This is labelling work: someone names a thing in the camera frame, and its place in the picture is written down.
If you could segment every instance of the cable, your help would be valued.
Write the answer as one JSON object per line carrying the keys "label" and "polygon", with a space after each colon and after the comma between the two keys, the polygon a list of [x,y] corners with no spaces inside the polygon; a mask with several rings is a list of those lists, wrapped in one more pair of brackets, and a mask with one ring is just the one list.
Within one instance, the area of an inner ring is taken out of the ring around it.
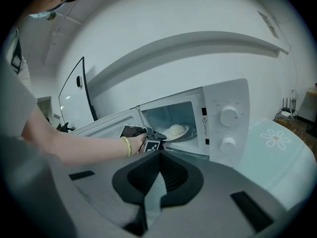
{"label": "cable", "polygon": [[278,112],[276,115],[275,115],[275,118],[273,119],[273,121],[276,119],[276,116],[279,114],[280,112]]}
{"label": "cable", "polygon": [[290,47],[289,49],[289,52],[292,53],[292,58],[293,58],[293,62],[294,62],[294,65],[295,65],[295,71],[296,71],[296,78],[295,78],[295,100],[297,99],[297,77],[298,77],[298,72],[297,72],[297,66],[296,66],[296,63],[295,63],[295,58],[294,58],[294,54],[293,54],[293,51],[292,51],[292,46]]}
{"label": "cable", "polygon": [[143,139],[144,139],[144,141],[143,141],[142,145],[140,146],[140,148],[139,148],[139,150],[138,150],[137,154],[139,154],[139,152],[140,152],[140,150],[141,150],[142,146],[144,145],[145,141],[147,141],[147,138],[146,138],[146,137],[144,137]]}
{"label": "cable", "polygon": [[294,119],[293,118],[293,113],[292,113],[292,107],[291,107],[291,100],[289,100],[289,102],[290,102],[289,103],[289,111],[291,112],[291,118]]}
{"label": "cable", "polygon": [[294,126],[295,121],[298,121],[298,119],[297,119],[297,118],[292,118],[292,119],[289,120],[289,123],[293,126],[293,129],[295,129],[296,132],[297,132],[297,131],[306,132],[305,130],[297,129],[297,128]]}

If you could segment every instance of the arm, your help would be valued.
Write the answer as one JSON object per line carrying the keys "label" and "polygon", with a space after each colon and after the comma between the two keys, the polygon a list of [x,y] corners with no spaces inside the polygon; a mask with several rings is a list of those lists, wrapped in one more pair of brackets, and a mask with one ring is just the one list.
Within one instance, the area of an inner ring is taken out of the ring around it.
{"label": "arm", "polygon": [[[123,139],[79,137],[54,129],[36,106],[23,133],[26,141],[37,145],[44,153],[58,155],[65,165],[81,165],[125,157],[128,147]],[[132,154],[136,154],[145,134],[129,138]]]}

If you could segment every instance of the ceiling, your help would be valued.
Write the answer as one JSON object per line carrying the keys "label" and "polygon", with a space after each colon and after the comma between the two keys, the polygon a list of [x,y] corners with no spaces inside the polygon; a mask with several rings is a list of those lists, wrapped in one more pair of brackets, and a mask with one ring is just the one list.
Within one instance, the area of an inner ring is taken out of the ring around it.
{"label": "ceiling", "polygon": [[78,0],[66,3],[54,20],[27,17],[19,27],[22,54],[26,60],[40,59],[43,65],[56,66],[78,29],[110,0]]}

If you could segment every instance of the microwave control knob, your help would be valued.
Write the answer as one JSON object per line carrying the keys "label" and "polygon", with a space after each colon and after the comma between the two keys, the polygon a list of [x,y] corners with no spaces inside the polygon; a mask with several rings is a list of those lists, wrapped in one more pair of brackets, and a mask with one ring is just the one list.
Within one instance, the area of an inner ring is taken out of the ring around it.
{"label": "microwave control knob", "polygon": [[236,125],[239,121],[239,112],[234,106],[225,106],[220,111],[220,122],[227,127]]}
{"label": "microwave control knob", "polygon": [[220,151],[224,154],[232,154],[236,148],[236,142],[231,137],[222,139],[220,143]]}

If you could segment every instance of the white bowl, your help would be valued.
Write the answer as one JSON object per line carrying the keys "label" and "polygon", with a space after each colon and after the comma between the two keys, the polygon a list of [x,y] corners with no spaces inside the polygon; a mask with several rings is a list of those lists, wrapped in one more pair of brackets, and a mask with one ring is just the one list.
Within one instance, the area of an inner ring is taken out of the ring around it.
{"label": "white bowl", "polygon": [[189,126],[187,125],[182,126],[179,124],[174,124],[169,129],[162,132],[162,134],[166,136],[166,140],[164,141],[172,141],[180,138],[181,136],[185,135],[188,130]]}

